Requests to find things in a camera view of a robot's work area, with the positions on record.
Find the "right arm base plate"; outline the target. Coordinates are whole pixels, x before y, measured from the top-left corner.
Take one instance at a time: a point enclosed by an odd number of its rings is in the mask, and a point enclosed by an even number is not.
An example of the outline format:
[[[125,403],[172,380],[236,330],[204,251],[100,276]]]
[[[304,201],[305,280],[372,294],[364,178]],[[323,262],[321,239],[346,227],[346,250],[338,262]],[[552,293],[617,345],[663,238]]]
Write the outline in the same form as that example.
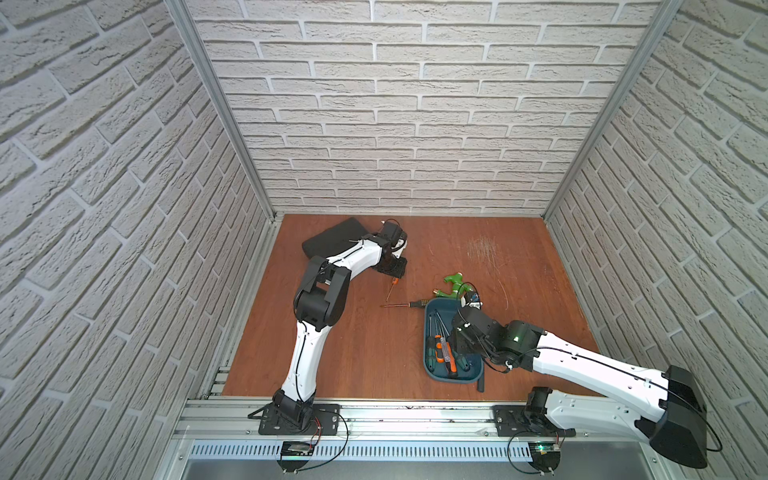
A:
[[[497,405],[492,408],[497,435],[512,437],[514,434],[530,434],[544,437],[575,437],[573,428],[557,427],[547,416],[547,409],[535,409],[521,405]]]

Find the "black yellow screwdriver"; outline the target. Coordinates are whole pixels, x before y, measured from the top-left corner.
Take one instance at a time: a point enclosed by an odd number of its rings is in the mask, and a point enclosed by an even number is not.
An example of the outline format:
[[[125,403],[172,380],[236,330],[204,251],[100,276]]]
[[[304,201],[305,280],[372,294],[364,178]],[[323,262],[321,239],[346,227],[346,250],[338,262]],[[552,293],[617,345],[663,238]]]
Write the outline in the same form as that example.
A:
[[[428,300],[417,300],[403,303],[388,303],[381,305],[381,308],[419,308],[423,309],[429,303]]]

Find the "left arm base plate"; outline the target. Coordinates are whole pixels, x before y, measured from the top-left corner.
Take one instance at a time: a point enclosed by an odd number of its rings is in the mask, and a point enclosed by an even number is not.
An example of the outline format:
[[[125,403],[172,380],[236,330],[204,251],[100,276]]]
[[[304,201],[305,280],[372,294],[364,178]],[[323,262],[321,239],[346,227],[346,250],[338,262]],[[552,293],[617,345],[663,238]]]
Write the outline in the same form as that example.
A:
[[[294,424],[273,403],[269,403],[256,414],[260,420],[258,433],[262,436],[335,436],[341,420],[340,413],[340,404],[315,404],[305,415],[305,425]]]

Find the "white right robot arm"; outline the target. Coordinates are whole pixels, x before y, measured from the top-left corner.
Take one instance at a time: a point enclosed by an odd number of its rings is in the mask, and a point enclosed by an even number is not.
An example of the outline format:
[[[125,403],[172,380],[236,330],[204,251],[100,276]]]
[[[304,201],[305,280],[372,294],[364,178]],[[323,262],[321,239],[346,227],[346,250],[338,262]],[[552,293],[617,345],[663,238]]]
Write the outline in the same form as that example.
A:
[[[695,376],[682,367],[627,364],[521,320],[502,325],[470,305],[454,315],[449,341],[455,352],[477,354],[505,373],[523,369],[590,390],[582,396],[534,388],[524,406],[503,414],[503,436],[511,426],[538,436],[594,431],[644,442],[688,468],[708,465],[707,407]]]

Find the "large green black screwdriver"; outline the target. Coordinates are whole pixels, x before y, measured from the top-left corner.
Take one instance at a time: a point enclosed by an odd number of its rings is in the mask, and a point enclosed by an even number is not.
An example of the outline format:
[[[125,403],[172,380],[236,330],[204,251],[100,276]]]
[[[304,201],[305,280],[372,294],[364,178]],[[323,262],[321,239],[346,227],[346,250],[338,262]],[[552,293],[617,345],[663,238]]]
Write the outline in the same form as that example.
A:
[[[431,321],[427,322],[427,326],[425,329],[425,351],[426,351],[425,364],[426,364],[427,371],[429,373],[433,373],[435,371],[437,360],[435,357],[436,350],[433,342]]]

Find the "orange black screwdriver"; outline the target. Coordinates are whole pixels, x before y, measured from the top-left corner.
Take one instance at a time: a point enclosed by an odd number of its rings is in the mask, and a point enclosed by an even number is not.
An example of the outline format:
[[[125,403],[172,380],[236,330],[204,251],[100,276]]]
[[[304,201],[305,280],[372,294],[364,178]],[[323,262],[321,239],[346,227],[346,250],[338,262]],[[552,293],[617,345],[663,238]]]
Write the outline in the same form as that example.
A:
[[[454,365],[454,358],[450,352],[449,345],[442,344],[440,350],[442,353],[443,362],[446,365],[447,375],[450,378],[455,378],[458,375],[457,367]]]

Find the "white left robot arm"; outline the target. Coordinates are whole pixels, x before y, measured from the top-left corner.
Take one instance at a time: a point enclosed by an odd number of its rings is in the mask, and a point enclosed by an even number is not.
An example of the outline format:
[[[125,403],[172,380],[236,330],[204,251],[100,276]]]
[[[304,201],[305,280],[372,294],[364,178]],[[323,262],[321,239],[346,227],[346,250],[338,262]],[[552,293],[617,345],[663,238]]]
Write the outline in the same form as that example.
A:
[[[306,240],[307,268],[293,300],[296,342],[286,378],[272,398],[278,417],[294,427],[314,421],[317,371],[331,329],[341,319],[352,280],[368,269],[393,279],[405,273],[408,235],[394,219],[368,231],[349,218]]]

